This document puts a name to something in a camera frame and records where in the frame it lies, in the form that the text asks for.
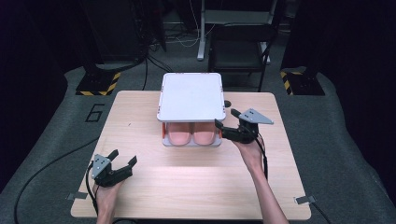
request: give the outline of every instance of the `gray carpet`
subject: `gray carpet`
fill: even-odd
[[[287,35],[280,35],[271,50],[271,64],[267,67],[262,91],[271,92],[276,97],[306,194],[317,198],[317,205],[332,223],[396,223],[396,209],[382,188],[381,181],[347,133],[343,110],[329,79],[318,75],[325,96],[287,95],[279,74],[287,40]],[[169,65],[174,72],[206,72],[207,58],[202,62],[196,60],[198,44],[184,47],[180,43],[168,43],[167,48],[167,52],[162,49],[151,50],[150,55]],[[120,65],[122,63],[107,64],[105,68]],[[35,172],[100,135],[117,92],[142,90],[145,71],[145,64],[141,63],[122,72],[116,89],[109,96],[77,96],[75,88],[84,70],[78,68],[65,74],[68,90],[64,101],[0,195],[0,223],[13,223],[17,196]],[[164,73],[148,62],[145,90],[158,91]],[[98,104],[95,110],[102,111],[101,117],[98,122],[86,122],[95,104]],[[66,197],[78,190],[95,144],[93,142],[56,161],[32,180],[18,205],[20,223],[94,223],[93,218],[72,217],[72,201],[66,200]],[[311,210],[312,217],[302,223],[326,223],[315,207],[311,206]],[[139,223],[250,222],[140,220]]]

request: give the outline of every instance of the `hand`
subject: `hand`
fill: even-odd
[[[98,205],[98,218],[96,223],[108,224],[112,222],[115,215],[117,195],[124,181],[115,186],[104,188],[96,184],[93,185],[92,191],[95,192],[96,202]]]
[[[262,139],[258,138],[258,140],[263,146]],[[239,151],[241,152],[242,159],[244,160],[244,163],[250,173],[258,170],[262,172],[262,150],[260,149],[257,142],[253,141],[248,144],[243,144],[233,141],[233,143],[238,147]]]

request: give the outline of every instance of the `yellow and black striped tape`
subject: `yellow and black striped tape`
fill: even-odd
[[[286,92],[288,93],[288,95],[293,95],[293,90],[291,89],[291,85],[288,80],[288,74],[302,75],[302,73],[301,72],[283,72],[283,71],[280,72],[280,76],[282,77]]]
[[[111,92],[114,91],[116,88],[117,82],[119,81],[121,73],[117,73],[113,80],[111,81],[110,86],[108,87],[107,91],[76,91],[76,95],[110,95]]]

